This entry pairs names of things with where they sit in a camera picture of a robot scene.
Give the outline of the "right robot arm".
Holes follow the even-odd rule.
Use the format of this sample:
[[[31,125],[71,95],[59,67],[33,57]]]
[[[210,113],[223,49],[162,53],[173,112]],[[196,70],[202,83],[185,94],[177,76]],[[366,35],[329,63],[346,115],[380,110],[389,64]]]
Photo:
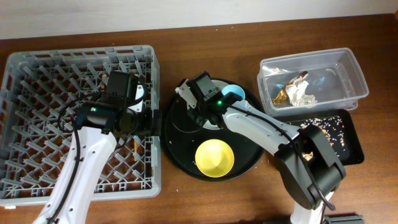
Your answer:
[[[188,92],[181,97],[197,123],[211,121],[250,139],[276,158],[284,186],[295,202],[287,223],[364,223],[361,215],[325,215],[326,209],[334,209],[330,199],[346,170],[320,128],[302,129],[280,122],[233,92],[206,96]]]

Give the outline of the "white napkin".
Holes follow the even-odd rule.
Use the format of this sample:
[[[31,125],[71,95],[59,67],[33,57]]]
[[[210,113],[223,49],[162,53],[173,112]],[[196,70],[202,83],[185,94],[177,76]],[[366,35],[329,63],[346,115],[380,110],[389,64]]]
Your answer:
[[[309,83],[303,78],[296,79],[292,84],[286,86],[285,91],[292,106],[314,105],[317,100],[314,95],[307,95],[305,90]]]

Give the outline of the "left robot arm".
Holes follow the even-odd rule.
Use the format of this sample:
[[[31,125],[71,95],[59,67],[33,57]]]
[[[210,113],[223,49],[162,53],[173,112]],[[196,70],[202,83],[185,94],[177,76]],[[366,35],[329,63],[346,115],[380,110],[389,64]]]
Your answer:
[[[138,113],[125,103],[84,102],[72,119],[72,143],[62,171],[35,223],[84,223],[101,173],[124,134],[143,137],[140,145],[150,148],[151,188],[129,194],[110,192],[103,198],[157,196],[161,190],[160,121],[158,105]]]

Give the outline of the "food scraps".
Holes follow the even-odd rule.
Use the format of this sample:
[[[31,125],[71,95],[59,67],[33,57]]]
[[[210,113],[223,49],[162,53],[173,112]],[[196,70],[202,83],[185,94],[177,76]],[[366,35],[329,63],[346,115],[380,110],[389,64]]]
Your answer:
[[[321,129],[339,159],[342,159],[343,154],[348,151],[346,132],[344,130],[345,126],[339,116],[307,118],[297,122],[297,126],[300,126],[302,129],[305,129],[309,125],[314,125]]]

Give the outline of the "blue plastic cup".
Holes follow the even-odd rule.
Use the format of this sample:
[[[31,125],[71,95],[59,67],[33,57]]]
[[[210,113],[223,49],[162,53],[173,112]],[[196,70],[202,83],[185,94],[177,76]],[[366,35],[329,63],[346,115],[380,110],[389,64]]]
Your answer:
[[[245,91],[239,85],[234,85],[234,84],[226,85],[221,92],[223,95],[227,95],[228,93],[234,93],[240,96],[242,99],[246,98]]]

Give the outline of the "yellow bowl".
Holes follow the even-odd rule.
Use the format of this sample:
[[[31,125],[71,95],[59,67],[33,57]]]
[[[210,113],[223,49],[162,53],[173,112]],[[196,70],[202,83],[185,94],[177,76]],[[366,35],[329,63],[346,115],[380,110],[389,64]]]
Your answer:
[[[235,162],[232,148],[219,139],[202,142],[195,152],[195,164],[207,177],[219,178],[228,174]]]

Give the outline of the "gold foil wrapper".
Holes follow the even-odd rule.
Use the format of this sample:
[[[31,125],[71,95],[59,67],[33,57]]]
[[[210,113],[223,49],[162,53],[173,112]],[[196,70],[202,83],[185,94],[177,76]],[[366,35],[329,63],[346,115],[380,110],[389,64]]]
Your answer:
[[[288,85],[293,85],[294,82],[296,81],[304,81],[308,77],[308,72],[304,71],[300,73],[297,77],[291,79],[277,94],[277,96],[272,100],[272,103],[274,105],[279,105],[283,103],[285,100],[289,98],[287,92],[286,92],[286,87]]]

